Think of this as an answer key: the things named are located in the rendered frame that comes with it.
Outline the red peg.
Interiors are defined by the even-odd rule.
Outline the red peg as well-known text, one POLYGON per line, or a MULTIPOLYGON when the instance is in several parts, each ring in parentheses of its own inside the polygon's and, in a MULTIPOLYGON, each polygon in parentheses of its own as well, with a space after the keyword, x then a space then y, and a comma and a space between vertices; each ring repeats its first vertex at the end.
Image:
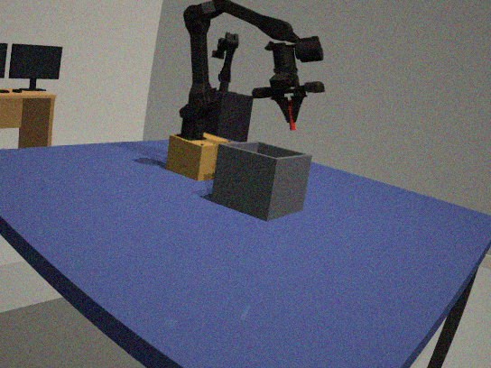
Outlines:
POLYGON ((292 118, 292 101, 288 100, 288 112, 289 112, 289 123, 290 123, 290 131, 295 130, 295 122, 293 122, 292 118))

